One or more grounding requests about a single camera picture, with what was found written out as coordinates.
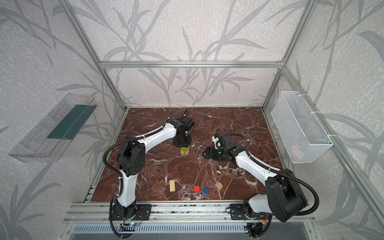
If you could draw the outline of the plain wood block three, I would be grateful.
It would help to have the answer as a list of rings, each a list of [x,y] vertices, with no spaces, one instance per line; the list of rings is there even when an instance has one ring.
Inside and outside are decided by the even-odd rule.
[[[189,150],[181,151],[181,156],[188,156],[188,155],[189,155]]]

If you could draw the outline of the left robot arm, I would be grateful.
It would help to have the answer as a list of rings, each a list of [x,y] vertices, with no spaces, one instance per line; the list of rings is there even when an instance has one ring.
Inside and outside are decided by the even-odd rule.
[[[153,131],[129,137],[110,146],[104,152],[102,161],[106,168],[119,176],[119,193],[113,200],[113,206],[124,212],[133,210],[136,205],[137,178],[145,166],[146,153],[167,140],[173,140],[177,148],[188,148],[192,143],[189,130],[194,125],[193,119],[187,115],[169,118]],[[108,163],[108,155],[117,147],[120,149],[117,155],[118,168],[115,168]]]

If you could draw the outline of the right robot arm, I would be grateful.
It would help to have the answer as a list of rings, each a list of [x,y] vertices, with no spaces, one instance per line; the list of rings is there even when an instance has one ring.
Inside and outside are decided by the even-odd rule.
[[[202,156],[207,160],[234,163],[265,186],[266,194],[244,200],[246,218],[253,220],[264,213],[286,222],[293,216],[310,215],[318,209],[320,198],[312,186],[296,178],[289,169],[280,170],[264,163],[250,153],[247,145],[238,147],[233,136],[229,133],[214,135],[214,145],[206,147]]]

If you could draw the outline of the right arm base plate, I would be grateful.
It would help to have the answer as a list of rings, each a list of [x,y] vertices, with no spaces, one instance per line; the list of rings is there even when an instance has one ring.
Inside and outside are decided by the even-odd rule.
[[[269,215],[264,212],[254,212],[250,206],[245,204],[230,204],[231,220],[256,220],[264,221],[269,218]]]

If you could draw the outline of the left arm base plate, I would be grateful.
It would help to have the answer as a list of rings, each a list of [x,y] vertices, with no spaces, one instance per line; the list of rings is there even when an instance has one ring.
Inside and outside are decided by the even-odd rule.
[[[126,208],[120,206],[119,204],[113,204],[110,219],[112,221],[148,221],[150,218],[151,210],[152,205],[150,204],[131,205]]]

